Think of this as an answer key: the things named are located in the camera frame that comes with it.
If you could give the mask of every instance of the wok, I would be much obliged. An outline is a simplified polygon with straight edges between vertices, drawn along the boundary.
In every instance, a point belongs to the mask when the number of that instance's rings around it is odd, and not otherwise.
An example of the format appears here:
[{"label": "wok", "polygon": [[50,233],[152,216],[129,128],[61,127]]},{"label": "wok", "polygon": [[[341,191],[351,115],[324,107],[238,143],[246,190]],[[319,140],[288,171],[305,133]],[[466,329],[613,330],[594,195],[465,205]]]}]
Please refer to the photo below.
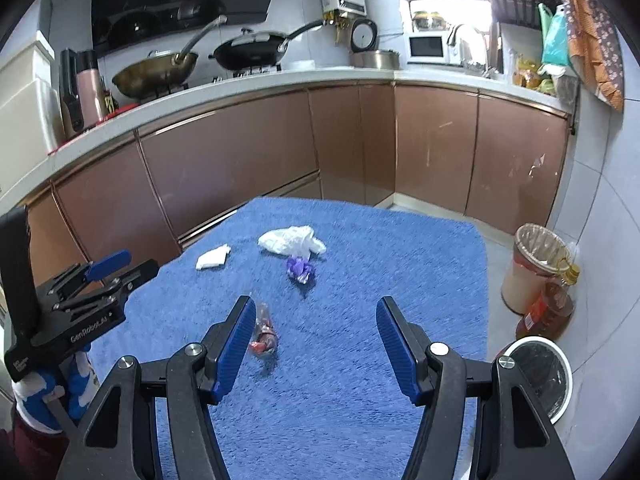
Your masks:
[{"label": "wok", "polygon": [[191,38],[180,52],[152,51],[146,59],[118,72],[111,81],[123,95],[136,100],[153,95],[158,88],[183,84],[198,60],[198,54],[191,49],[210,30],[223,23],[226,23],[226,16],[221,15]]},{"label": "wok", "polygon": [[242,36],[225,41],[209,55],[215,58],[222,68],[232,72],[242,72],[257,66],[277,65],[287,52],[289,43],[300,34],[313,28],[326,25],[328,20],[315,20],[307,23],[291,34],[282,32],[254,32],[250,28],[242,29]]}]

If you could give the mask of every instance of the teal bag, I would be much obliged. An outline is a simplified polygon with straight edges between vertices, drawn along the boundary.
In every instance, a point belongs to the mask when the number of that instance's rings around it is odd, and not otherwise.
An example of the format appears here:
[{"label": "teal bag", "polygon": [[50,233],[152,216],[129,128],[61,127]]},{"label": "teal bag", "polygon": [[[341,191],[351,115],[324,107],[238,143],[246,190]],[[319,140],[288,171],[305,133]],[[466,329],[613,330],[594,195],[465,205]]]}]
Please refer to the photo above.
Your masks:
[{"label": "teal bag", "polygon": [[570,66],[569,43],[567,40],[566,16],[564,6],[558,6],[551,20],[542,52],[542,64]]}]

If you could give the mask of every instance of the blue rug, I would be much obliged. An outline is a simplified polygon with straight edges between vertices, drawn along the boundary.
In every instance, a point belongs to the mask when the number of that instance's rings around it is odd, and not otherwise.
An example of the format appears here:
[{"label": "blue rug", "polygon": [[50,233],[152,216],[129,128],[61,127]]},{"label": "blue rug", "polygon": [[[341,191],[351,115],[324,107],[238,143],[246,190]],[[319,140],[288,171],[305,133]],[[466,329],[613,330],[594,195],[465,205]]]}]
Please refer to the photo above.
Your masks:
[{"label": "blue rug", "polygon": [[[312,258],[315,286],[301,290],[286,276],[285,259],[261,250],[257,239],[307,224],[327,252]],[[201,254],[225,243],[232,251],[224,267],[195,270]],[[124,354],[151,361],[199,341],[241,294],[269,306],[280,345],[274,367],[247,354],[231,393],[210,409],[232,479],[402,476],[422,409],[400,392],[378,335],[382,296],[393,296],[431,340],[484,359],[486,254],[473,225],[341,202],[257,198],[132,294],[126,322],[93,345],[98,376]],[[157,411],[171,480],[164,400]],[[467,411],[463,446],[474,422]]]}]

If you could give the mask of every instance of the white microwave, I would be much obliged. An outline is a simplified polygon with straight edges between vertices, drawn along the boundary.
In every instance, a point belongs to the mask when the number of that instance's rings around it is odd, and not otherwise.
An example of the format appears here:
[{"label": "white microwave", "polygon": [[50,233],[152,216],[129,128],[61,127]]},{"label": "white microwave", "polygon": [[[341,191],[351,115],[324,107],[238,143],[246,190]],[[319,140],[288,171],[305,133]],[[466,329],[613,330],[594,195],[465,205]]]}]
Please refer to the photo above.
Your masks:
[{"label": "white microwave", "polygon": [[409,63],[460,65],[460,50],[456,44],[449,45],[450,35],[450,30],[429,30],[406,34],[407,61]]}]

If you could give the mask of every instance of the black thermos lid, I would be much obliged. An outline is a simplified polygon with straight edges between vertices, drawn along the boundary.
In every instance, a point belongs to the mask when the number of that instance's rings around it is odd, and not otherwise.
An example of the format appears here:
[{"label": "black thermos lid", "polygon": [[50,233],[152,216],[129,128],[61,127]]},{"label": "black thermos lid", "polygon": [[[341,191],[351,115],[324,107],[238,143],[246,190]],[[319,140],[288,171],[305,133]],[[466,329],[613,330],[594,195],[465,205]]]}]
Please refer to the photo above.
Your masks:
[{"label": "black thermos lid", "polygon": [[95,55],[95,50],[78,52],[76,66],[78,67],[78,73],[84,72],[85,70],[98,70],[98,57]]}]

